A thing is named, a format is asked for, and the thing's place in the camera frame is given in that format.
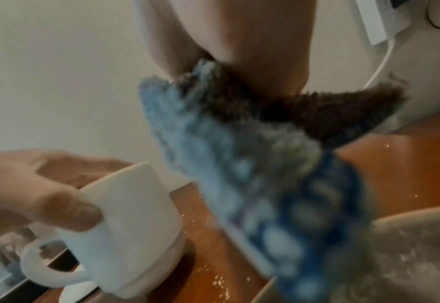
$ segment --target mug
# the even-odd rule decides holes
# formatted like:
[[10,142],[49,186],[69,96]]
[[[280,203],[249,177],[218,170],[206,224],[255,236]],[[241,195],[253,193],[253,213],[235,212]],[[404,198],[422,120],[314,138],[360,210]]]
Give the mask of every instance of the mug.
[[[140,163],[81,189],[104,220],[86,232],[55,229],[22,251],[20,267],[31,281],[52,288],[86,281],[122,299],[142,296],[177,266],[185,246],[182,218],[155,171]],[[47,267],[40,247],[64,241],[85,270]]]

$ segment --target gray plate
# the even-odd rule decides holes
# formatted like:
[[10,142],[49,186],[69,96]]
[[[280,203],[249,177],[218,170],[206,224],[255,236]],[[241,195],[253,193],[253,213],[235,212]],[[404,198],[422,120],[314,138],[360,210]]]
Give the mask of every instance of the gray plate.
[[[378,220],[373,268],[334,293],[331,303],[440,303],[440,208]],[[269,283],[253,303],[281,303]]]

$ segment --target mug handle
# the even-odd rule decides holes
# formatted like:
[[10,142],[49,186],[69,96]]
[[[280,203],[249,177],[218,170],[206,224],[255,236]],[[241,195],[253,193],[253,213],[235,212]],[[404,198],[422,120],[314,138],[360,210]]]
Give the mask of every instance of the mug handle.
[[40,247],[61,241],[59,235],[53,233],[40,237],[25,246],[20,255],[20,269],[26,278],[34,283],[51,288],[61,288],[90,280],[90,275],[86,270],[70,273],[60,272],[44,264],[40,257]]

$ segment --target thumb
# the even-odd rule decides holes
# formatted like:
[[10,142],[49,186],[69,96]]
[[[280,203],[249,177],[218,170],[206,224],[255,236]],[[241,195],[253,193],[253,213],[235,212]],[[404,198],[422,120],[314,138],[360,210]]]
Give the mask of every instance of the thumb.
[[14,171],[0,178],[0,208],[79,232],[102,220],[100,210],[78,190],[31,172]]

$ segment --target beige wall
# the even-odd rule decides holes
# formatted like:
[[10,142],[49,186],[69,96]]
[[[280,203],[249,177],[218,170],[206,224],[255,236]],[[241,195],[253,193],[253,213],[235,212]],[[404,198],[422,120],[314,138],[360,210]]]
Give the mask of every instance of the beige wall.
[[[392,71],[411,83],[411,99],[398,114],[402,125],[440,111],[440,31],[426,22],[426,4],[427,0],[410,1],[413,26],[397,36],[382,77]],[[440,24],[440,0],[433,0],[431,13]],[[313,40],[309,90],[361,88],[387,48],[370,45],[355,0],[319,0]],[[392,121],[382,131],[395,126]]]
[[[403,123],[440,110],[440,31],[424,20],[426,0],[411,4],[414,25],[387,68],[412,84]],[[308,88],[359,89],[385,51],[369,45],[354,0],[320,0]],[[0,0],[0,149],[148,160],[176,188],[186,180],[166,168],[136,97],[138,80],[158,72],[130,0]]]

